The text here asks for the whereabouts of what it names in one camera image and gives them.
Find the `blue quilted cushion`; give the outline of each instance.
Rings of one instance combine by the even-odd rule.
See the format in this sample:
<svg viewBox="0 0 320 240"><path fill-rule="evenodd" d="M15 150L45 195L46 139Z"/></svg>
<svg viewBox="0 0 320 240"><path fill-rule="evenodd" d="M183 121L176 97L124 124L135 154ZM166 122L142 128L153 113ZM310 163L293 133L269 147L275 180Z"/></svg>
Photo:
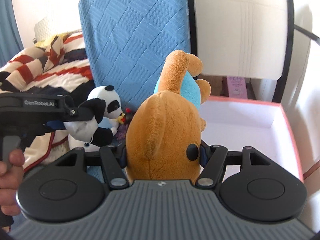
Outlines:
<svg viewBox="0 0 320 240"><path fill-rule="evenodd" d="M187 0L80 0L79 13L95 85L124 107L153 94L170 52L190 52Z"/></svg>

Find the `gray ribbed plate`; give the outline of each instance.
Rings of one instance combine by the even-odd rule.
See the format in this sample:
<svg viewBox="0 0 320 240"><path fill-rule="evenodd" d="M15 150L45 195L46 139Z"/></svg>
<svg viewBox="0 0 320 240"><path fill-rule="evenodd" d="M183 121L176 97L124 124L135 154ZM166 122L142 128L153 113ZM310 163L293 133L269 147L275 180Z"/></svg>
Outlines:
<svg viewBox="0 0 320 240"><path fill-rule="evenodd" d="M83 219L64 224L28 220L16 240L308 240L314 233L298 220L261 225L228 212L214 192L189 181L135 181L112 191Z"/></svg>

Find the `finger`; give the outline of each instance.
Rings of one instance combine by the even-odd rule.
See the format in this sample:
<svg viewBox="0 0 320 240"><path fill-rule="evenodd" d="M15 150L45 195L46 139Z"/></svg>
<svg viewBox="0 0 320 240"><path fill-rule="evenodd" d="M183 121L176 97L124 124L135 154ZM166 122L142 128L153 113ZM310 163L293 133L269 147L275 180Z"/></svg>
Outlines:
<svg viewBox="0 0 320 240"><path fill-rule="evenodd" d="M16 149L16 150L13 150L12 152L10 152L9 162L14 166L22 167L22 165L25 162L25 158L24 158L22 150Z"/></svg>
<svg viewBox="0 0 320 240"><path fill-rule="evenodd" d="M0 206L16 205L16 192L15 189L0 189Z"/></svg>
<svg viewBox="0 0 320 240"><path fill-rule="evenodd" d="M4 232L6 233L9 233L10 232L10 227L5 227L5 228L2 228Z"/></svg>
<svg viewBox="0 0 320 240"><path fill-rule="evenodd" d="M18 205L13 206L1 206L1 211L7 216L17 216L21 213Z"/></svg>
<svg viewBox="0 0 320 240"><path fill-rule="evenodd" d="M7 172L7 164L0 162L0 176L4 175Z"/></svg>
<svg viewBox="0 0 320 240"><path fill-rule="evenodd" d="M0 176L1 189L17 189L22 182L23 168L12 166L3 176Z"/></svg>

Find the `panda plush toy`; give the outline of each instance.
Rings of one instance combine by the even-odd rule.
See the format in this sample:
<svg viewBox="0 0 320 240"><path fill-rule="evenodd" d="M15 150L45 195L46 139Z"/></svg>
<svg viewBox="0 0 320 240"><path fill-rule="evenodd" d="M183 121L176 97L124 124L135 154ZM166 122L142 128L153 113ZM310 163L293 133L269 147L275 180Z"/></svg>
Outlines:
<svg viewBox="0 0 320 240"><path fill-rule="evenodd" d="M118 117L122 114L120 97L114 87L96 87L90 92L87 101L80 106L91 108L94 117L89 121L64 123L69 132L70 149L87 146L86 151L95 151L96 147L111 144L119 127ZM103 117L108 119L111 128L98 126Z"/></svg>

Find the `striped blanket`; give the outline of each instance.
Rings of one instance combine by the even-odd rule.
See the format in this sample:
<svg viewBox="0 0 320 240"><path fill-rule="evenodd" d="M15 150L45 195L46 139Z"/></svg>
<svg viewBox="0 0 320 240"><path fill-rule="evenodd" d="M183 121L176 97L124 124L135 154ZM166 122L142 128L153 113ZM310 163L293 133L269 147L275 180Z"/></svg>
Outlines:
<svg viewBox="0 0 320 240"><path fill-rule="evenodd" d="M46 49L24 49L0 69L0 92L70 95L78 106L94 87L82 33L65 41L57 36ZM29 138L32 144L24 152L25 171L65 154L67 138L66 130Z"/></svg>

